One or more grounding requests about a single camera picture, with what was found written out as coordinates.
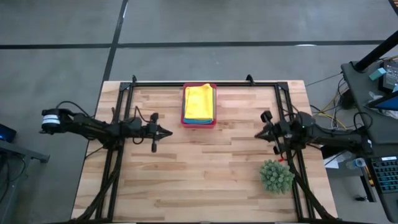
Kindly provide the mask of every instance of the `keyboard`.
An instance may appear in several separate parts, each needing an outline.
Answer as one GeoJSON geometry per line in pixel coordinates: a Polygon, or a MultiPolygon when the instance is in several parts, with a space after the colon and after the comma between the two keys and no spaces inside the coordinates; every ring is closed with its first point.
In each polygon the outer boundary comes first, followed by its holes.
{"type": "Polygon", "coordinates": [[[398,160],[395,156],[372,159],[381,193],[398,192],[398,160]]]}

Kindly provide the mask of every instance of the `artificial plant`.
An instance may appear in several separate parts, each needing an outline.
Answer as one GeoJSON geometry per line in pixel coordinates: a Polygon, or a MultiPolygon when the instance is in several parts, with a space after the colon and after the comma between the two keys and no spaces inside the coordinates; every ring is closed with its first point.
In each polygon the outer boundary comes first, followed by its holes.
{"type": "Polygon", "coordinates": [[[267,160],[260,169],[264,188],[275,194],[284,194],[291,190],[294,174],[278,161],[267,160]]]}

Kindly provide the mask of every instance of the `black metal frame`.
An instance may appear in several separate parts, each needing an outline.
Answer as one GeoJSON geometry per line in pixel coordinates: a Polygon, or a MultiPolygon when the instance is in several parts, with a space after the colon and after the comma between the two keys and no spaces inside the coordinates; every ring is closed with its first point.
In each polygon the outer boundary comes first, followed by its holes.
{"type": "MultiPolygon", "coordinates": [[[[133,94],[135,87],[157,87],[157,86],[183,87],[184,83],[185,82],[137,82],[135,77],[133,77],[132,82],[122,82],[119,86],[118,100],[116,102],[116,109],[115,109],[115,113],[114,113],[113,122],[119,121],[121,103],[123,100],[123,94],[124,94],[125,90],[128,90],[128,94],[127,94],[126,110],[124,112],[124,119],[128,119],[130,108],[131,108],[131,103],[132,103],[132,94],[133,94]]],[[[217,87],[227,87],[227,86],[268,86],[268,87],[273,87],[275,90],[275,97],[276,97],[276,101],[277,101],[280,119],[285,119],[281,92],[283,92],[283,94],[285,96],[287,111],[290,114],[293,113],[293,109],[292,109],[293,106],[292,106],[292,102],[290,99],[289,86],[288,86],[287,82],[254,82],[252,76],[248,75],[246,78],[246,81],[243,81],[243,82],[212,82],[212,83],[217,85],[217,87]]],[[[121,171],[121,162],[122,162],[123,152],[124,152],[124,139],[120,139],[120,141],[118,142],[117,151],[118,151],[118,154],[116,157],[116,163],[114,165],[114,169],[113,169],[112,173],[110,173],[113,151],[108,149],[108,153],[106,155],[106,160],[105,160],[105,165],[104,165],[103,178],[102,178],[102,182],[101,182],[101,190],[98,193],[98,195],[95,197],[95,199],[93,200],[91,205],[88,207],[88,209],[90,209],[90,212],[88,213],[88,215],[86,217],[90,218],[92,216],[92,214],[94,213],[94,211],[96,210],[95,218],[92,220],[89,220],[88,218],[74,219],[74,220],[69,220],[67,222],[61,222],[61,223],[112,223],[113,222],[114,206],[116,203],[119,175],[120,175],[120,171],[121,171]],[[110,197],[110,201],[109,201],[108,212],[106,214],[106,218],[102,218],[104,198],[105,198],[105,195],[111,185],[112,185],[112,189],[111,189],[111,197],[110,197]]],[[[287,151],[286,153],[287,153],[287,158],[291,159],[292,158],[291,152],[287,151]]],[[[300,175],[301,175],[303,181],[305,182],[305,184],[308,185],[307,173],[305,171],[305,164],[304,164],[304,159],[303,159],[303,155],[302,155],[301,151],[297,152],[297,160],[298,160],[298,164],[300,166],[300,175]]],[[[301,201],[300,201],[299,188],[297,187],[296,182],[294,182],[294,184],[293,184],[292,193],[293,193],[293,198],[294,198],[297,219],[300,222],[301,220],[304,219],[304,217],[303,217],[303,211],[302,211],[302,206],[301,206],[301,201]]],[[[309,199],[307,199],[307,198],[306,198],[306,204],[307,204],[307,208],[308,208],[309,219],[313,220],[315,218],[314,210],[313,210],[313,207],[312,207],[309,199]]]]}

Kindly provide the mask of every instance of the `red tray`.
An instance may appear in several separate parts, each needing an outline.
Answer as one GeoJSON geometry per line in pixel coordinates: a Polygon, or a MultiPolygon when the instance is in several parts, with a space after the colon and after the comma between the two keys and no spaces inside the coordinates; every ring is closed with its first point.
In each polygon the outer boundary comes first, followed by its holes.
{"type": "MultiPolygon", "coordinates": [[[[204,83],[186,83],[183,86],[183,91],[182,91],[182,100],[183,102],[185,101],[185,89],[188,86],[202,86],[204,85],[204,83]]],[[[213,119],[213,122],[211,122],[210,124],[187,124],[184,123],[184,108],[182,108],[181,105],[181,124],[184,128],[214,128],[216,126],[217,123],[217,86],[215,84],[211,84],[210,86],[214,89],[214,91],[216,92],[216,97],[215,97],[215,102],[214,102],[214,114],[215,117],[213,119]]]]}

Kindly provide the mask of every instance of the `blue cloth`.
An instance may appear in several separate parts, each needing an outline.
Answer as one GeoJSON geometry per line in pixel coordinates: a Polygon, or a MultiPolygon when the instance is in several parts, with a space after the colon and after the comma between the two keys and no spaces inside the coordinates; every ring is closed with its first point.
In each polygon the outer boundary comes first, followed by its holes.
{"type": "Polygon", "coordinates": [[[212,119],[187,119],[184,118],[185,124],[211,124],[212,119]]]}

